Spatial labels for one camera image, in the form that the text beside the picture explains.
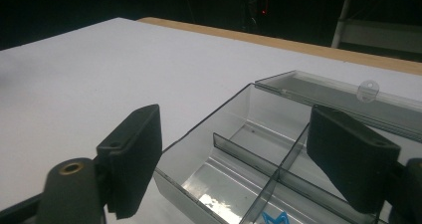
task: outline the plastic box compartment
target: plastic box compartment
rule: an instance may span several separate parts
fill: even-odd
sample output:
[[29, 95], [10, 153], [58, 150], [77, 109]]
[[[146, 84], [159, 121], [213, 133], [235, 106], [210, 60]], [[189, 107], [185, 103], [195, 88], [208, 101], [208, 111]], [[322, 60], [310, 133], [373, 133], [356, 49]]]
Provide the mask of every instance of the plastic box compartment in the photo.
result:
[[[422, 156], [420, 127], [391, 117], [380, 122], [379, 115], [363, 115], [365, 106], [374, 109], [381, 98], [378, 108], [422, 115], [419, 103], [410, 101], [409, 109], [409, 101], [360, 90], [302, 72], [248, 85], [164, 150], [154, 172], [160, 193], [196, 223], [264, 223], [263, 211], [286, 211], [291, 223], [373, 223], [378, 213], [353, 210], [308, 157], [312, 105], [340, 108], [402, 145], [403, 163]], [[385, 102], [391, 98], [393, 105]], [[344, 99], [355, 104], [336, 104]], [[388, 211], [386, 205], [383, 220]]]

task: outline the white table surface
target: white table surface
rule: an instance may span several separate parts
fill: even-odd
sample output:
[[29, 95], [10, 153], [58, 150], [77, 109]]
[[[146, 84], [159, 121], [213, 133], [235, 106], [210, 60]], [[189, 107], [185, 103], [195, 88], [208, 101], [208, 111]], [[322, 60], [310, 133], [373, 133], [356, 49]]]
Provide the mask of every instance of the white table surface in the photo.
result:
[[[48, 171], [159, 104], [163, 148], [249, 83], [301, 70], [422, 101], [422, 77], [113, 19], [0, 52], [0, 210], [40, 193]], [[137, 214], [108, 223], [189, 223], [152, 180]]]

